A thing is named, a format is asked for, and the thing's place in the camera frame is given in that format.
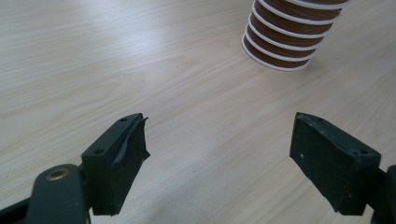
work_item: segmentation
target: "wooden table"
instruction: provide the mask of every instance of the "wooden table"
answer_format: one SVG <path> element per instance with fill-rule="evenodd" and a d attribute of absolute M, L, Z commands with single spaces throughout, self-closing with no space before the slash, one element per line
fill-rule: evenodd
<path fill-rule="evenodd" d="M 280 72 L 241 37 L 252 1 L 0 6 L 0 208 L 117 119 L 143 112 L 151 157 L 121 213 L 93 223 L 369 223 L 335 214 L 289 158 L 297 111 L 396 163 L 396 2 L 352 1 L 311 64 Z"/>

